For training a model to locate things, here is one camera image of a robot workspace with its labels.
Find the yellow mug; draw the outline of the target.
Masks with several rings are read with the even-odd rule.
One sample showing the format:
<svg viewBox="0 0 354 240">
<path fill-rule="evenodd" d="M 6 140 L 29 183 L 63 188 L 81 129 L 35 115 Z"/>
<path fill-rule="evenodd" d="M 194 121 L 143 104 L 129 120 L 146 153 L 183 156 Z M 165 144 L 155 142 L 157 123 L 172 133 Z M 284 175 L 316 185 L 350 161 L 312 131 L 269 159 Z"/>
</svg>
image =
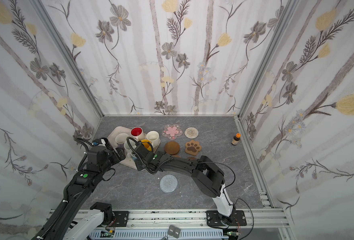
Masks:
<svg viewBox="0 0 354 240">
<path fill-rule="evenodd" d="M 146 140 L 146 139 L 141 140 L 141 143 L 143 144 L 143 146 L 144 146 L 148 151 L 150 151 L 150 152 L 153 151 L 153 145 L 152 145 L 152 143 L 151 143 L 149 140 Z"/>
</svg>

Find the beige plastic tray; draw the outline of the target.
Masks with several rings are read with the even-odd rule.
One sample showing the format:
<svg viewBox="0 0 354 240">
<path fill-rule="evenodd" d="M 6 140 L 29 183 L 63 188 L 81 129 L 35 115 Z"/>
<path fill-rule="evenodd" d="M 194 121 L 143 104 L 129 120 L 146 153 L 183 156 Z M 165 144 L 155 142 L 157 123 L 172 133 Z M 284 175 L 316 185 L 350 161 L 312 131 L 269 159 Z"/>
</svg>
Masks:
<svg viewBox="0 0 354 240">
<path fill-rule="evenodd" d="M 130 135 L 130 131 L 131 131 L 131 129 L 129 129 L 129 128 L 126 128 L 126 127 L 122 127 L 122 126 L 118 126 L 118 127 L 116 127 L 112 132 L 111 132 L 111 134 L 107 137 L 108 138 L 108 140 L 109 140 L 109 142 L 110 142 L 110 144 L 112 145 L 112 147 L 115 149 L 115 148 L 118 148 L 118 147 L 123 147 L 124 148 L 124 144 L 123 145 L 117 145 L 116 144 L 116 142 L 115 142 L 115 137 L 118 135 L 118 134 L 120 134 L 120 133 L 126 133 L 126 134 L 128 134 L 129 135 L 129 137 L 131 136 Z M 126 153 L 126 158 L 123 160 L 123 161 L 121 161 L 120 162 L 120 164 L 123 164 L 123 165 L 125 165 L 125 166 L 127 166 L 127 167 L 130 167 L 130 168 L 132 168 L 132 169 L 135 169 L 135 170 L 137 170 L 137 168 L 136 168 L 136 164 L 135 164 L 135 162 L 132 160 L 132 158 L 131 158 L 131 156 L 130 156 L 130 154 L 127 154 Z"/>
</svg>

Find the brown round wooden coaster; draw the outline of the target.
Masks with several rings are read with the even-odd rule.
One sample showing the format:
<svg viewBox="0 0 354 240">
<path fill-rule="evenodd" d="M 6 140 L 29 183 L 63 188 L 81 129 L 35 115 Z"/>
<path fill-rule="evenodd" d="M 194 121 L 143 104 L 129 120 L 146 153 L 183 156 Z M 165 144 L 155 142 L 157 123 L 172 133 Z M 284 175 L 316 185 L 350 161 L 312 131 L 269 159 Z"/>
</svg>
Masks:
<svg viewBox="0 0 354 240">
<path fill-rule="evenodd" d="M 169 141 L 164 146 L 164 151 L 169 155 L 177 155 L 180 152 L 180 145 L 175 141 Z"/>
</svg>

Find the grey blue round coaster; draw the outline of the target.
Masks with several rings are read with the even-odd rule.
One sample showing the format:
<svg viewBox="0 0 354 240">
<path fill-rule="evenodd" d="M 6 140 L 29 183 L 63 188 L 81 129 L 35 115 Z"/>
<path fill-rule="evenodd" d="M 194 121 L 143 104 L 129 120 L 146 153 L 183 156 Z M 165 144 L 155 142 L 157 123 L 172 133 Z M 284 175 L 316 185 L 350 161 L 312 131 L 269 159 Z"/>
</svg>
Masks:
<svg viewBox="0 0 354 240">
<path fill-rule="evenodd" d="M 160 189 L 164 193 L 173 192 L 178 186 L 178 180 L 173 175 L 165 175 L 160 181 Z"/>
</svg>

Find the pink cherry blossom coaster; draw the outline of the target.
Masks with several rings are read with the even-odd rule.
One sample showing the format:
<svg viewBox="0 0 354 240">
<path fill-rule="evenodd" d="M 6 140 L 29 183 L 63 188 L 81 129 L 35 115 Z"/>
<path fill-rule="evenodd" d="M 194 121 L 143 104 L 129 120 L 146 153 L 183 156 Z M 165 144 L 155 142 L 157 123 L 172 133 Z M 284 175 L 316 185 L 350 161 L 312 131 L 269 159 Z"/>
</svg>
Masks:
<svg viewBox="0 0 354 240">
<path fill-rule="evenodd" d="M 165 125 L 162 135 L 164 137 L 169 138 L 169 140 L 175 140 L 177 137 L 181 136 L 183 131 L 180 128 L 180 125 L 173 124 L 173 125 Z"/>
</svg>

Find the brown paw print coaster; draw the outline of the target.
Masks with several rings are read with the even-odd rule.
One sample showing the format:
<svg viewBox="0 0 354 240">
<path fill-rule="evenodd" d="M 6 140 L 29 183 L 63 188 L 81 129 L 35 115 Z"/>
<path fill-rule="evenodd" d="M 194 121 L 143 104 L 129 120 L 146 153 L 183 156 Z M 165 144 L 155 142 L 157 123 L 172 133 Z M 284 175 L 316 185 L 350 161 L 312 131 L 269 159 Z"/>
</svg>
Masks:
<svg viewBox="0 0 354 240">
<path fill-rule="evenodd" d="M 202 146 L 198 141 L 191 140 L 185 143 L 185 152 L 192 156 L 197 156 L 202 150 Z"/>
</svg>

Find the white braided round coaster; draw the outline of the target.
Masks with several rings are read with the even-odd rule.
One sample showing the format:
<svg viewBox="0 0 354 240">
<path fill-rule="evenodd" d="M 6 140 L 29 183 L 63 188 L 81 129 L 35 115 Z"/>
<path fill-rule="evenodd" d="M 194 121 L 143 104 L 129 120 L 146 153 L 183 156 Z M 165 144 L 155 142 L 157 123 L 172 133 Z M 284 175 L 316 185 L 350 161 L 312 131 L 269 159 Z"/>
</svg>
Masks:
<svg viewBox="0 0 354 240">
<path fill-rule="evenodd" d="M 185 136 L 189 139 L 195 139 L 199 135 L 199 131 L 194 127 L 189 127 L 184 132 Z"/>
</svg>

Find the blue mug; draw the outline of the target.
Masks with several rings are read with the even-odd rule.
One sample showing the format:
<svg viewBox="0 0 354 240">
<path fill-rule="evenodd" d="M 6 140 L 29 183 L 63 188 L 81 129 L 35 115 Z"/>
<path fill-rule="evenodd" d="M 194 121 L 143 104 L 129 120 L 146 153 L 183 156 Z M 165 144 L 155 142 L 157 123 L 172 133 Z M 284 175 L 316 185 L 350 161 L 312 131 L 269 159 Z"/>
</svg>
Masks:
<svg viewBox="0 0 354 240">
<path fill-rule="evenodd" d="M 133 152 L 130 152 L 130 156 L 133 161 L 137 159 L 137 156 Z"/>
</svg>

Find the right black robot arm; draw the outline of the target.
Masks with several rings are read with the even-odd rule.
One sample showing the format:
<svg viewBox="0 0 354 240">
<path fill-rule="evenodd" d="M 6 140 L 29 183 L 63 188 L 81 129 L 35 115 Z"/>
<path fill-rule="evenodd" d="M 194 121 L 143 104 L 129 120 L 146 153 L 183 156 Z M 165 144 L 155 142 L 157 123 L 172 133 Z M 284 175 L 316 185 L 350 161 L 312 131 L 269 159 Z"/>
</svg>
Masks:
<svg viewBox="0 0 354 240">
<path fill-rule="evenodd" d="M 191 177 L 201 193 L 213 199 L 217 213 L 207 212 L 209 227 L 226 229 L 248 225 L 245 215 L 236 209 L 236 204 L 227 193 L 225 174 L 219 167 L 225 164 L 213 162 L 206 156 L 190 160 L 173 157 L 165 152 L 154 153 L 153 147 L 148 150 L 143 143 L 132 137 L 127 137 L 126 142 L 136 156 L 138 171 L 147 170 L 152 175 L 174 172 Z"/>
</svg>

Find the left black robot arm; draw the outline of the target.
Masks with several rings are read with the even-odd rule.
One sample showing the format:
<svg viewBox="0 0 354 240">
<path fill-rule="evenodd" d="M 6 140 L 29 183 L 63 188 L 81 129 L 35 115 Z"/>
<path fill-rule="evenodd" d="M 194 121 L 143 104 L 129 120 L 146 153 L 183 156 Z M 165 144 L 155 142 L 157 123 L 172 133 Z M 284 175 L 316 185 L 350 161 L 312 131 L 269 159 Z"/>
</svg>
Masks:
<svg viewBox="0 0 354 240">
<path fill-rule="evenodd" d="M 73 222 L 81 206 L 104 181 L 104 174 L 126 158 L 123 148 L 113 148 L 107 138 L 92 143 L 73 138 L 84 146 L 84 156 L 77 172 L 63 190 L 63 198 L 53 215 L 33 237 L 34 240 L 61 240 Z"/>
</svg>

